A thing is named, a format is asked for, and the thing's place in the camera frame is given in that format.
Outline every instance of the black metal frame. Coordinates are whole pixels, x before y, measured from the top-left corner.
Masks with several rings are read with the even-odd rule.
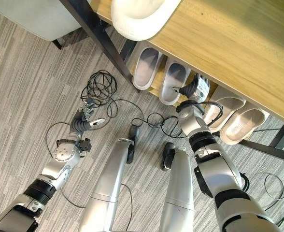
[[[53,43],[59,50],[61,50],[62,47],[61,47],[60,43],[58,42],[58,40],[53,40],[52,43]]]
[[[213,133],[213,135],[219,137],[219,132]],[[267,155],[276,157],[278,159],[284,160],[284,125],[280,129],[280,131],[276,134],[273,141],[270,143],[269,146],[262,145],[259,143],[255,143],[248,140],[242,140],[239,144],[254,149],[256,151],[263,152]]]
[[[125,61],[131,55],[137,42],[127,40],[121,51],[121,54],[119,54],[107,32],[105,31],[106,26],[103,26],[103,24],[100,23],[100,18],[90,7],[87,0],[59,1],[82,26],[88,36],[103,51],[103,53],[108,57],[108,59],[118,69],[123,77],[134,87],[132,84],[132,75],[125,64]]]

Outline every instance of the gray carpet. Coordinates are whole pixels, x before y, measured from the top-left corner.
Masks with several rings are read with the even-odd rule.
[[[120,48],[124,38],[113,28],[108,32]],[[26,189],[49,161],[45,132],[54,122],[70,121],[81,106],[79,95],[92,73],[100,69],[112,73],[118,81],[115,98],[135,102],[146,116],[155,111],[164,116],[175,115],[174,107],[161,104],[147,91],[136,93],[81,29],[61,42],[66,46],[58,50],[52,43],[0,15],[0,212]],[[99,116],[106,117],[104,108],[95,112],[94,117]],[[85,134],[93,147],[64,187],[73,202],[86,204],[115,140],[126,135],[134,116],[139,116],[139,112],[132,105],[120,103],[118,117],[107,127]],[[279,128],[282,124],[270,117],[261,128]],[[67,132],[66,125],[55,126],[48,136],[49,146],[55,147],[56,139],[63,138]],[[275,131],[257,132],[250,140],[269,144],[275,134]],[[169,172],[159,168],[162,148],[167,141],[185,146],[192,167],[196,166],[186,140],[168,138],[161,130],[145,124],[141,127],[135,160],[126,165],[123,179],[133,193],[133,218],[129,227],[132,231],[158,231],[169,180]],[[284,162],[241,145],[223,146],[239,170],[247,173],[251,181],[249,194],[264,208],[268,206],[272,199],[265,193],[264,177],[266,173],[274,173],[284,182]],[[219,231],[212,200],[200,192],[195,179],[193,186],[195,231]],[[278,181],[270,181],[268,188],[274,195],[280,192]],[[39,218],[38,231],[75,232],[82,214],[83,209],[74,207],[57,192]],[[270,209],[269,214],[278,221],[284,215],[284,200]],[[122,188],[114,230],[124,230],[129,216],[129,194]]]

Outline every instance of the tangled cable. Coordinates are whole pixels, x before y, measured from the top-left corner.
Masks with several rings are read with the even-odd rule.
[[[104,105],[108,105],[106,108],[106,114],[108,116],[108,120],[105,124],[103,124],[101,127],[97,127],[94,130],[99,130],[105,127],[112,118],[117,117],[119,112],[119,106],[117,102],[127,102],[135,106],[141,113],[141,117],[135,117],[132,119],[131,124],[140,127],[143,123],[147,123],[147,125],[151,128],[161,128],[162,132],[174,139],[182,139],[185,138],[185,136],[181,136],[182,130],[179,125],[179,120],[176,116],[169,116],[164,117],[162,114],[154,112],[148,115],[147,119],[144,119],[144,114],[142,109],[135,103],[126,100],[126,99],[114,99],[113,96],[117,91],[117,81],[115,77],[113,77],[108,71],[106,70],[99,70],[98,72],[92,74],[87,82],[87,86],[82,90],[81,92],[81,100],[83,102],[87,101],[87,99],[92,98],[94,100],[94,103],[97,105],[97,107],[101,107]],[[220,109],[220,112],[212,120],[211,123],[208,124],[210,126],[215,121],[217,121],[223,114],[223,107],[218,104],[217,102],[212,101],[206,101],[202,103],[195,103],[195,105],[198,104],[212,104],[217,106]],[[175,122],[172,123],[172,130],[168,131],[167,128],[164,127],[164,125],[167,125],[168,121],[175,120]]]

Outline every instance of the robotic hand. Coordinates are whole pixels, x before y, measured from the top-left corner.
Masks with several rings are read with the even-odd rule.
[[[76,112],[67,138],[57,140],[53,159],[25,192],[0,214],[0,232],[34,232],[37,229],[35,218],[41,215],[54,193],[67,182],[82,152],[91,149],[90,140],[82,140],[83,133],[105,121],[104,118],[90,120],[95,106],[89,99],[82,110]]]
[[[194,173],[199,187],[214,198],[220,231],[279,232],[259,204],[242,191],[239,171],[202,119],[204,111],[195,102],[204,101],[209,88],[208,80],[197,74],[191,84],[179,89],[189,100],[181,103],[177,112],[198,164]]]

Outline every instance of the chair leg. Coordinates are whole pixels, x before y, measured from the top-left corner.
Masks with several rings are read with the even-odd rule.
[[[53,43],[59,50],[61,50],[61,45],[60,45],[60,43],[58,42],[58,40],[53,40],[52,43]]]

